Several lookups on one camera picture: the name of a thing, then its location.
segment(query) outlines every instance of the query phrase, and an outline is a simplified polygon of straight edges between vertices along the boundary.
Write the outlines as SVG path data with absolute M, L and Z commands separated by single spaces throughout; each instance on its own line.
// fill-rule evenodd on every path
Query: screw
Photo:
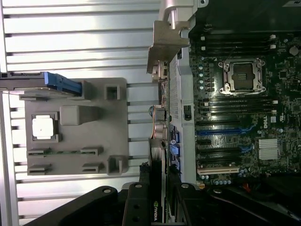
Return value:
M 213 192 L 214 192 L 214 193 L 217 193 L 217 194 L 222 193 L 221 189 L 213 189 Z

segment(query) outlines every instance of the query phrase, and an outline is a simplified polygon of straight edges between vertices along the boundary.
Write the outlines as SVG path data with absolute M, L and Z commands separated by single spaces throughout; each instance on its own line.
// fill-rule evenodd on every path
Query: white pcie slot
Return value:
M 214 174 L 228 174 L 228 173 L 238 173 L 238 167 L 215 167 L 209 169 L 198 169 L 199 175 L 214 175 Z

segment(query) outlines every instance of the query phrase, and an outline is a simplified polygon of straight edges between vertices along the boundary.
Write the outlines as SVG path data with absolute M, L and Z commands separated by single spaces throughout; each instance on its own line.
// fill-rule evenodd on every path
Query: cpu socket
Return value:
M 262 66 L 265 62 L 256 59 L 227 59 L 219 62 L 223 68 L 223 87 L 219 92 L 225 95 L 251 95 L 264 92 Z

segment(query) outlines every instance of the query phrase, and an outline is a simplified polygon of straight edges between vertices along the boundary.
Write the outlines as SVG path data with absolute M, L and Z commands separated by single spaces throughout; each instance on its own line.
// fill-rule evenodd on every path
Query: heatsink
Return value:
M 258 143 L 260 160 L 280 159 L 279 139 L 259 139 Z

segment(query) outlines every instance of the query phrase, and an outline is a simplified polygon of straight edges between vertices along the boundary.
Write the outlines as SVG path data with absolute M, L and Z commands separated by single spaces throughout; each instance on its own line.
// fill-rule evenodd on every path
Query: motherboard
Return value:
M 197 181 L 300 173 L 301 36 L 190 37 Z

